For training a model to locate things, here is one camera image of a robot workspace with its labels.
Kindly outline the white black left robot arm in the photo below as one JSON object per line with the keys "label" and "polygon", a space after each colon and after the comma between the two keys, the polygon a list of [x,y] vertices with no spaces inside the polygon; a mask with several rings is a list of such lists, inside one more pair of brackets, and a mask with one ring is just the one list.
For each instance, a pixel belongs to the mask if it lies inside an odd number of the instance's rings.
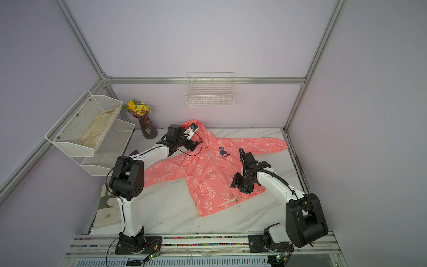
{"label": "white black left robot arm", "polygon": [[117,158],[114,168],[108,173],[110,178],[107,189],[119,202],[122,230],[119,233],[117,254],[140,254],[155,245],[144,237],[144,229],[140,220],[140,208],[136,198],[145,186],[145,171],[173,155],[184,147],[194,151],[202,146],[202,139],[193,141],[199,127],[192,123],[190,126],[170,125],[160,141],[152,148],[132,156]]}

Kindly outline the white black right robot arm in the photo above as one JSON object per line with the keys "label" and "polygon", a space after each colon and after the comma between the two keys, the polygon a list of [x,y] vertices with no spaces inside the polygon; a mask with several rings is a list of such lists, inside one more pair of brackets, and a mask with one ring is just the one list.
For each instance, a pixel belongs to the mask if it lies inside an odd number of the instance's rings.
{"label": "white black right robot arm", "polygon": [[315,194],[291,186],[269,163],[258,162],[251,152],[241,148],[239,154],[242,170],[234,175],[230,188],[250,195],[255,185],[259,185],[285,205],[283,221],[267,226],[262,235],[250,237],[252,249],[273,252],[286,248],[291,251],[292,247],[313,246],[313,242],[328,235],[321,202]]}

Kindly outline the pink bear print jacket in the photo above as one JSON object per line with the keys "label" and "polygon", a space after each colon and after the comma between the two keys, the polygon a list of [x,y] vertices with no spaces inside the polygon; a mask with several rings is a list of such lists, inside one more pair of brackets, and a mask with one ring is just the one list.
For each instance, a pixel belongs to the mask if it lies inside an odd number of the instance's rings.
{"label": "pink bear print jacket", "polygon": [[249,195],[230,187],[233,176],[242,168],[239,148],[253,155],[276,153],[288,148],[284,140],[217,138],[198,120],[184,122],[183,127],[188,128],[192,124],[199,128],[195,139],[202,141],[202,148],[150,166],[145,171],[145,186],[184,178],[200,217],[212,215],[265,192],[260,185],[255,185]]}

